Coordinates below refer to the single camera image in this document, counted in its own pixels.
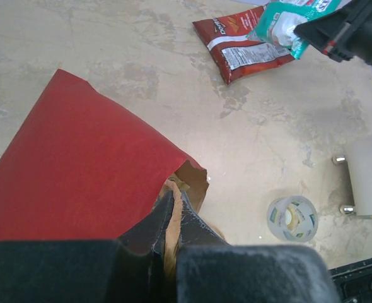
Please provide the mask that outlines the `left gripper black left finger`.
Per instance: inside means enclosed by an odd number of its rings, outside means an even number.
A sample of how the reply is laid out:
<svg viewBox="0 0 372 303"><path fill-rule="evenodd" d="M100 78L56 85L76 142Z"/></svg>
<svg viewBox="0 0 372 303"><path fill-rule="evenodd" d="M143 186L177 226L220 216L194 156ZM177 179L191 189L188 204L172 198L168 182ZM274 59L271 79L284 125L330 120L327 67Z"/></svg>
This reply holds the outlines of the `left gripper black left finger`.
<svg viewBox="0 0 372 303"><path fill-rule="evenodd" d="M164 302L166 193L116 239L0 242L0 302Z"/></svg>

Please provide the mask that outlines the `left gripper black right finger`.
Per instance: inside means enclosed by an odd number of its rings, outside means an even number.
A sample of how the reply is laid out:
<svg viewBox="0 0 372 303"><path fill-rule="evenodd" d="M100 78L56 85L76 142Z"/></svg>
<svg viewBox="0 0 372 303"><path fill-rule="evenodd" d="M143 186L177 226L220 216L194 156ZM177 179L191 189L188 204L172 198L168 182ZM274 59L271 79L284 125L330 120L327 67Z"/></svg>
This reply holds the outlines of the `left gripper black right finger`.
<svg viewBox="0 0 372 303"><path fill-rule="evenodd" d="M177 302L340 302L320 255L306 246L232 246L182 193Z"/></svg>

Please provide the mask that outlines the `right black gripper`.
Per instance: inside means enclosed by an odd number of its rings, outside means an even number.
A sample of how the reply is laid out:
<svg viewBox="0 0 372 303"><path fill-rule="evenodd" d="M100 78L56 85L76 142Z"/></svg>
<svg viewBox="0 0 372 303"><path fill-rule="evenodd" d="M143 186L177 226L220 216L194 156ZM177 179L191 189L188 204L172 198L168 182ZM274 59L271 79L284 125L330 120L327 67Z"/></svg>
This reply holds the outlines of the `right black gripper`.
<svg viewBox="0 0 372 303"><path fill-rule="evenodd" d="M349 61L355 55L372 66L372 1L347 3L331 14L298 25L294 33L336 62Z"/></svg>

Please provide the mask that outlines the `green snack packet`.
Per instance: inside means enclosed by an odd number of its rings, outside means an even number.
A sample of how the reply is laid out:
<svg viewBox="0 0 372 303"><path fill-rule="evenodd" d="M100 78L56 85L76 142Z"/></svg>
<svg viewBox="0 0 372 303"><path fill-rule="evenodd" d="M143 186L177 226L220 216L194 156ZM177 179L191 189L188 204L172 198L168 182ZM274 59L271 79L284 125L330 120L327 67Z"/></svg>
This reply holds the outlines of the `green snack packet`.
<svg viewBox="0 0 372 303"><path fill-rule="evenodd" d="M309 43L295 34L296 27L331 15L339 4L340 1L270 1L246 38L284 48L294 59L300 59Z"/></svg>

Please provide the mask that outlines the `red white snack packet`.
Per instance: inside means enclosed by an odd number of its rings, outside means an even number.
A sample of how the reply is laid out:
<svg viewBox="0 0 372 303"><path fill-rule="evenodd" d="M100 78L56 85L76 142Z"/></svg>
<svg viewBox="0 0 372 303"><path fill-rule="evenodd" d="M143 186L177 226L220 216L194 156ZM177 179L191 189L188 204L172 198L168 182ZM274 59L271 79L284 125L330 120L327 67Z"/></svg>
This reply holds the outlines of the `red white snack packet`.
<svg viewBox="0 0 372 303"><path fill-rule="evenodd" d="M257 37L247 39L266 7L257 6L233 15L192 23L227 85L244 76L294 61L283 47L261 42Z"/></svg>

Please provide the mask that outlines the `red brown paper bag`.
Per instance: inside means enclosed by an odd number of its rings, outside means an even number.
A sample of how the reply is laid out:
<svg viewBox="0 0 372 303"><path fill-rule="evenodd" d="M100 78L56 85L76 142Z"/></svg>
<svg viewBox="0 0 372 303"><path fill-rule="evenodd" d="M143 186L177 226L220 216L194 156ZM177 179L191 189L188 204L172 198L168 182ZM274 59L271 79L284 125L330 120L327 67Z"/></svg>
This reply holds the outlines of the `red brown paper bag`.
<svg viewBox="0 0 372 303"><path fill-rule="evenodd" d="M63 70L0 158L0 241L109 239L152 209L166 182L199 209L207 172L143 120Z"/></svg>

